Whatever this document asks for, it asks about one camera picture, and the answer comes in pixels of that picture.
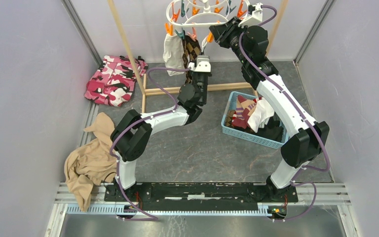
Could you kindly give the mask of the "white plastic clip hanger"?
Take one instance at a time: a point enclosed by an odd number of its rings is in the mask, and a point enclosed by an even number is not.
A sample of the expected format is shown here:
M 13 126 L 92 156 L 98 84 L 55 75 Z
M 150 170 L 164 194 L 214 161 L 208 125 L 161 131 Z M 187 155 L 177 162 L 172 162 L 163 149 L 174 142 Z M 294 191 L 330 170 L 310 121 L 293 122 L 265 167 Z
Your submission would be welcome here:
M 208 28 L 247 13 L 248 0 L 172 0 L 166 7 L 166 34 L 183 40 L 192 27 Z

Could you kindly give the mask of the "pink clothespin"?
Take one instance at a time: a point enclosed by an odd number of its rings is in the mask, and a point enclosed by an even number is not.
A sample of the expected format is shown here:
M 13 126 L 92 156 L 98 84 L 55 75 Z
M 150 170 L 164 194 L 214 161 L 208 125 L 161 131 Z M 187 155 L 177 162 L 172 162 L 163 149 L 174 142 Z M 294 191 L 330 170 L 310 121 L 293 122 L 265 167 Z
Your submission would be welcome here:
M 192 32 L 188 32 L 188 36 L 193 40 L 197 41 L 197 33 L 195 27 L 192 27 Z

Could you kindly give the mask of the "white sock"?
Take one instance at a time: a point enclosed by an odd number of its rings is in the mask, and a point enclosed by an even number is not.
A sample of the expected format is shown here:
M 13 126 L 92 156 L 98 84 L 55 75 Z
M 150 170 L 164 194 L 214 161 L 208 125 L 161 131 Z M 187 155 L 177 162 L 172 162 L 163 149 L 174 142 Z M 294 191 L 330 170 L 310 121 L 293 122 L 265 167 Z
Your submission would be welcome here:
M 163 61 L 165 67 L 172 69 L 184 69 L 183 62 L 183 44 L 179 36 L 166 34 L 164 40 L 164 52 L 163 52 Z
M 209 33 L 208 36 L 204 38 L 204 40 L 201 43 L 201 54 L 203 55 L 205 53 L 205 48 L 208 43 L 211 43 L 213 41 L 214 37 L 212 33 Z
M 267 125 L 275 111 L 264 97 L 254 99 L 254 102 L 254 108 L 248 113 L 247 124 L 254 132 L 258 132 Z

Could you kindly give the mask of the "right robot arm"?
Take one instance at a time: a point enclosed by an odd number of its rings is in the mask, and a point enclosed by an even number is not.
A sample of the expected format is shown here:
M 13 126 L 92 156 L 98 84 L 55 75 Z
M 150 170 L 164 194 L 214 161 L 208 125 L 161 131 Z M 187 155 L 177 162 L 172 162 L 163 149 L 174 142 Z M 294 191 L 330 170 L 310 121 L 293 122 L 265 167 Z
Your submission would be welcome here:
M 266 57 L 267 30 L 258 25 L 243 26 L 239 18 L 233 17 L 224 24 L 210 26 L 209 31 L 220 47 L 230 48 L 237 56 L 244 79 L 270 103 L 289 135 L 280 149 L 282 161 L 266 181 L 266 197 L 279 201 L 302 168 L 312 169 L 310 161 L 319 154 L 329 159 L 325 148 L 329 126 L 309 115 L 283 85 L 278 70 Z

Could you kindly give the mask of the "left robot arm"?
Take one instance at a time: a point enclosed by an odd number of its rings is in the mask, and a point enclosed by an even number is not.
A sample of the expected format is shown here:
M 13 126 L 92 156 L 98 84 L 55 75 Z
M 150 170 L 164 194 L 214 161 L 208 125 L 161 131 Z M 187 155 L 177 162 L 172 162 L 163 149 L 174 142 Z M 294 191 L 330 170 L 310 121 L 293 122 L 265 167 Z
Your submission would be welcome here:
M 146 149 L 151 135 L 160 131 L 188 125 L 198 119 L 206 104 L 208 79 L 211 73 L 192 72 L 192 82 L 181 86 L 178 102 L 171 108 L 155 113 L 128 111 L 111 134 L 110 154 L 117 159 L 116 194 L 123 201 L 135 196 L 136 160 Z

